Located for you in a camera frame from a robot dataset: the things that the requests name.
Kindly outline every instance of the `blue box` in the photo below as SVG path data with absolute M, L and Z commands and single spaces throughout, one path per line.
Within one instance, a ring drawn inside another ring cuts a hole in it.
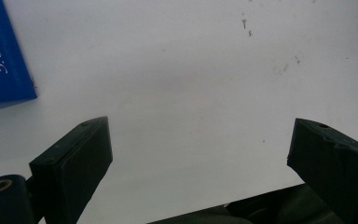
M 34 83 L 0 0 L 0 108 L 35 98 Z

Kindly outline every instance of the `dark mechanical part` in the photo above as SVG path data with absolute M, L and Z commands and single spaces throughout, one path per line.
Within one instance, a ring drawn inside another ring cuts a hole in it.
M 0 224 L 72 224 L 112 162 L 106 117 L 77 125 L 30 162 L 33 176 L 0 177 Z
M 322 123 L 296 119 L 287 161 L 345 223 L 358 223 L 358 142 Z

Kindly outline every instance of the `white table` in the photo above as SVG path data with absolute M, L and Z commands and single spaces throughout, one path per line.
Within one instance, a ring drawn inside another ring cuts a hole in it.
M 5 2 L 39 98 L 0 110 L 0 175 L 109 117 L 114 162 L 79 223 L 300 184 L 297 117 L 358 140 L 358 1 Z

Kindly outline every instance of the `white surface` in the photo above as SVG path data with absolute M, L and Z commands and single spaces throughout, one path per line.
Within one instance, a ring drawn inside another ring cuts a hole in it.
M 358 1 L 6 3 L 39 98 L 0 110 L 0 175 L 28 177 L 78 123 L 109 117 L 114 162 L 79 223 L 299 184 L 296 117 L 358 140 Z

